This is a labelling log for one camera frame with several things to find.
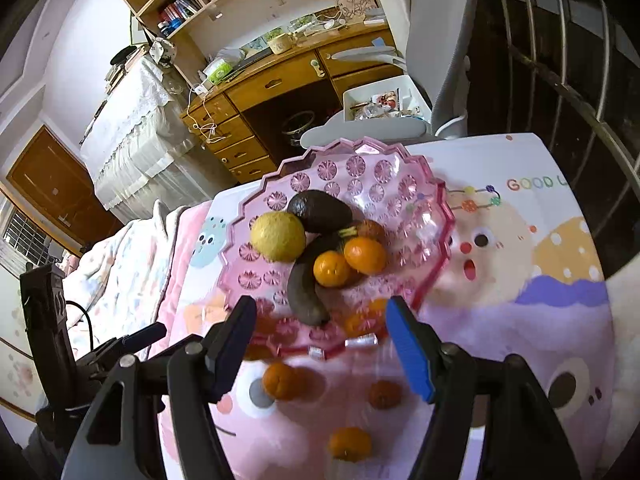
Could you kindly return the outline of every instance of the lemon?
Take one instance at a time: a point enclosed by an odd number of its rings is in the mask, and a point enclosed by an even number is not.
[[[302,222],[286,211],[260,215],[251,228],[251,245],[268,260],[292,262],[305,250]]]

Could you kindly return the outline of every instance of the desk drawer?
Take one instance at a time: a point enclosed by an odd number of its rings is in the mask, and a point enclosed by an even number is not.
[[[213,142],[205,142],[205,146],[216,153],[252,135],[252,131],[242,117],[237,115],[220,124],[216,128],[216,137],[213,139]]]
[[[204,126],[205,124],[211,122],[209,114],[211,114],[211,117],[216,124],[220,124],[221,122],[226,121],[228,118],[231,118],[238,113],[234,110],[232,104],[229,102],[229,99],[227,99],[224,94],[220,94],[191,112],[189,115],[193,119],[191,119],[189,116],[185,116],[182,121],[187,125],[187,128],[192,133],[197,134],[198,131],[194,129],[193,121],[195,120],[195,122],[198,123],[199,126]]]
[[[393,65],[380,65],[373,68],[367,68],[366,70],[360,70],[359,72],[353,72],[347,75],[341,75],[332,80],[334,84],[335,92],[338,94],[340,104],[342,104],[342,94],[347,90],[356,88],[357,86],[373,83],[374,81],[380,81],[382,79],[388,79],[397,75],[402,75],[404,72],[397,66]]]
[[[264,151],[264,148],[255,137],[236,142],[216,153],[216,157],[229,169],[265,155],[267,155],[267,152]]]
[[[240,184],[251,182],[262,178],[263,175],[276,171],[276,165],[271,161],[268,156],[259,158],[258,160],[252,160],[242,166],[236,166],[231,170]]]
[[[226,95],[238,110],[248,110],[290,90],[322,79],[311,66],[313,60],[317,60],[313,52],[300,54],[238,83]]]
[[[331,56],[333,54],[342,52],[343,50],[349,50],[350,48],[358,48],[361,46],[373,46],[371,42],[376,38],[382,38],[383,40],[385,40],[386,45],[395,46],[394,38],[391,35],[391,31],[388,29],[380,30],[378,32],[368,32],[367,34],[355,36],[354,38],[349,38],[348,40],[337,41],[336,43],[321,46],[318,49],[318,52],[320,53],[320,57],[322,58],[324,66],[329,71],[329,75],[331,77],[336,77],[342,74],[347,74],[349,72],[355,72],[356,70],[362,70],[363,68],[368,68],[369,66],[376,66],[381,64],[379,61],[346,62],[340,61],[338,59],[331,59]]]

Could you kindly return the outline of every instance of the door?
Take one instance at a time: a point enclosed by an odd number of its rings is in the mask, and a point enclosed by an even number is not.
[[[82,166],[43,126],[11,168],[7,180],[40,213],[81,245],[122,227],[94,195]]]

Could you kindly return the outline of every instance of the pink fruit bowl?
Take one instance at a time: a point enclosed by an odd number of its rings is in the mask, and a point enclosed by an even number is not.
[[[331,313],[331,321],[322,328],[306,326],[292,316],[287,300],[292,264],[267,261],[249,243],[258,216],[286,210],[289,200],[306,189],[324,190],[347,203],[354,219],[375,220],[386,230],[388,264],[383,274],[366,276],[347,288],[317,286]],[[240,204],[238,218],[228,225],[218,286],[227,308],[243,294],[255,299],[253,345],[273,356],[329,359],[345,348],[377,345],[385,336],[384,311],[370,305],[372,300],[400,295],[418,310],[450,259],[453,225],[445,184],[433,176],[423,156],[410,155],[401,144],[387,146],[368,137],[355,142],[339,139],[284,160]],[[307,234],[307,243],[314,236]]]

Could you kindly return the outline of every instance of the white storage bin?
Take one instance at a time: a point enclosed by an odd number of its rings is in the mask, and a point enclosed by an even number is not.
[[[396,89],[400,89],[402,110],[419,107],[424,120],[431,121],[431,109],[427,106],[420,92],[418,92],[415,83],[407,75],[398,75],[347,90],[342,94],[344,121],[354,120],[352,106],[369,101],[374,94],[383,94]]]

